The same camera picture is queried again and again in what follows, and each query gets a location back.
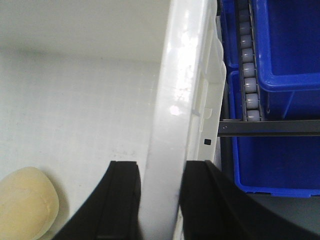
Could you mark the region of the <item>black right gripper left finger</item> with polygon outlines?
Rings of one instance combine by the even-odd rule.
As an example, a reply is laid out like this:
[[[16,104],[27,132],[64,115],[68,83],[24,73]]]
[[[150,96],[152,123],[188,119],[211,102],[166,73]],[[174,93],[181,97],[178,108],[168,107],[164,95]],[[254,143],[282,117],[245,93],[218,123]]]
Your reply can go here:
[[[136,240],[141,177],[134,161],[111,161],[84,204],[55,240]]]

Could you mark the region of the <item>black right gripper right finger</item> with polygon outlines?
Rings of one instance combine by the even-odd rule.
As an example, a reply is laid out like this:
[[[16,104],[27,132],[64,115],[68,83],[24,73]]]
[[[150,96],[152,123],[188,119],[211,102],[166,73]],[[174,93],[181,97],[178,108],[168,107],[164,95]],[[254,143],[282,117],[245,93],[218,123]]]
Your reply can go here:
[[[188,160],[180,208],[186,240],[318,240],[250,198],[212,162]]]

